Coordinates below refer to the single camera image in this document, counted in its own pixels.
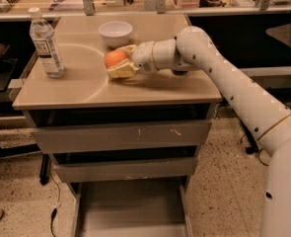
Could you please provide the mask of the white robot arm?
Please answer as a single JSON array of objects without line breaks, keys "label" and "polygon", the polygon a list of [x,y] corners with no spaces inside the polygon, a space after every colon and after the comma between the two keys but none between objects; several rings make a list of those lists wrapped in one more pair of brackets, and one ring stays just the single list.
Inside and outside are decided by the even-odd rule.
[{"label": "white robot arm", "polygon": [[218,51],[201,28],[186,27],[174,38],[126,45],[105,57],[108,76],[204,71],[270,155],[260,237],[291,237],[291,110]]}]

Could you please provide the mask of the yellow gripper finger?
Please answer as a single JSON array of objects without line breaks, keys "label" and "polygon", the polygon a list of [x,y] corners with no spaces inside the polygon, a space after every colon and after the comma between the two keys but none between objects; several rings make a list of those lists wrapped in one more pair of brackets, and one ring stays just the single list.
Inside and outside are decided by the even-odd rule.
[{"label": "yellow gripper finger", "polygon": [[130,57],[132,53],[135,51],[136,47],[137,47],[136,44],[129,44],[119,47],[118,50],[122,51],[127,57]]},{"label": "yellow gripper finger", "polygon": [[138,68],[129,59],[125,59],[116,65],[107,68],[109,78],[130,78],[136,75]]}]

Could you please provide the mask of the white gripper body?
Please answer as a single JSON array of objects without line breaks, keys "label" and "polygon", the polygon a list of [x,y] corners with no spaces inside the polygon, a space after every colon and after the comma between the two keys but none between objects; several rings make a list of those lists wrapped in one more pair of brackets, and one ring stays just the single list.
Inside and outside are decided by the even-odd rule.
[{"label": "white gripper body", "polygon": [[155,73],[157,71],[153,58],[153,41],[143,42],[136,46],[132,52],[132,61],[142,73]]}]

